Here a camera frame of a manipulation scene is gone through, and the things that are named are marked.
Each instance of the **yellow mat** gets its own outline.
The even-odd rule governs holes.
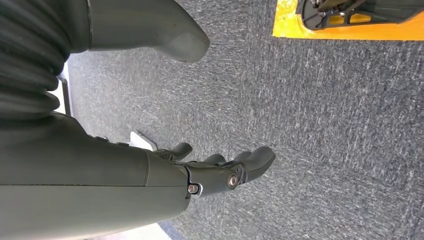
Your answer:
[[[424,11],[400,24],[381,23],[341,26],[312,31],[304,26],[302,16],[296,14],[297,4],[298,0],[278,0],[272,34],[274,37],[294,39],[424,41]]]

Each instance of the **robotic hand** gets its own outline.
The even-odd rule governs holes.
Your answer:
[[[276,157],[261,147],[182,162],[187,143],[110,143],[53,112],[46,91],[70,53],[152,47],[201,59],[209,39],[173,0],[0,0],[0,26],[0,239],[87,239],[173,218],[192,196],[231,191]]]

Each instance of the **black metal frame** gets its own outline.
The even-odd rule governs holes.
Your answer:
[[[424,1],[422,0],[346,0],[343,3],[332,5],[331,9],[320,8],[320,5],[316,5],[316,1],[305,0],[301,16],[303,25],[307,29],[321,30],[358,25],[400,24],[422,11],[424,11]],[[366,15],[371,19],[368,22],[351,23],[351,17],[355,14]],[[344,22],[330,24],[332,16],[342,16]]]

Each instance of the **bolt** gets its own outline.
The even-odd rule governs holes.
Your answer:
[[[196,184],[188,185],[188,192],[191,194],[197,194],[199,191],[199,187]]]
[[[231,173],[228,177],[228,186],[233,189],[237,186],[239,179],[235,173]]]

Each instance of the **white object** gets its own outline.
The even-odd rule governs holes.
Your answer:
[[[147,149],[152,152],[158,150],[156,144],[150,141],[147,137],[143,135],[138,135],[135,132],[131,132],[129,135],[130,142],[128,143],[131,147]]]

